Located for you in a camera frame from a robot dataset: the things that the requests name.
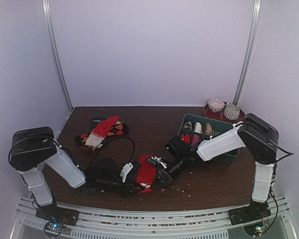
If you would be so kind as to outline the tan ribbed sock pair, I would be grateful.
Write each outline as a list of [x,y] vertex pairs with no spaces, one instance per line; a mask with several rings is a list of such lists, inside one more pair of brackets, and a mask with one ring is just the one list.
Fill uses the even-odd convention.
[[214,130],[213,126],[208,122],[205,125],[204,134],[207,135],[207,136],[214,136],[215,135],[215,130]]

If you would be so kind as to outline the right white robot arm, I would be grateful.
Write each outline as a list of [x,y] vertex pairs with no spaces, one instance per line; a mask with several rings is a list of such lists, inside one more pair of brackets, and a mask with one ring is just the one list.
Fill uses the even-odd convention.
[[274,182],[278,142],[278,130],[253,113],[246,114],[242,121],[226,132],[194,145],[186,144],[180,136],[175,136],[165,145],[175,159],[167,165],[156,164],[157,173],[151,186],[154,189],[165,188],[197,160],[207,162],[229,151],[246,148],[254,159],[256,169],[253,203],[246,208],[245,214],[255,220],[265,211],[263,203],[267,201]]

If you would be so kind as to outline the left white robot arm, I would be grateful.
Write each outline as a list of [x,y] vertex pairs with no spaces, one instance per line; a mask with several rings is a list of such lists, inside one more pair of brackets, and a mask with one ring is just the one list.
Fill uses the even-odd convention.
[[82,195],[108,191],[126,197],[144,189],[132,176],[140,167],[138,162],[129,161],[119,171],[114,160],[93,158],[89,166],[83,169],[74,161],[70,151],[58,143],[48,126],[15,132],[8,162],[21,175],[37,205],[43,206],[43,214],[51,221],[59,220],[62,211],[54,204],[54,195],[40,165],[48,165]]

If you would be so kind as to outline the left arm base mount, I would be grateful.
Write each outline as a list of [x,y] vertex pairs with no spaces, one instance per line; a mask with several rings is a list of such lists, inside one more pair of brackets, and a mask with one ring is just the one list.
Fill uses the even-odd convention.
[[35,216],[59,225],[76,226],[79,212],[73,209],[58,207],[56,204],[37,206]]

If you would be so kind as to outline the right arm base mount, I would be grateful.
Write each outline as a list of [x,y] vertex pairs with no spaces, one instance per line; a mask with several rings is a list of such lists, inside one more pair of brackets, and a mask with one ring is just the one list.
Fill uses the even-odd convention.
[[259,203],[251,201],[248,206],[229,210],[228,215],[231,225],[234,226],[260,220],[263,217],[269,217],[271,211],[267,202]]

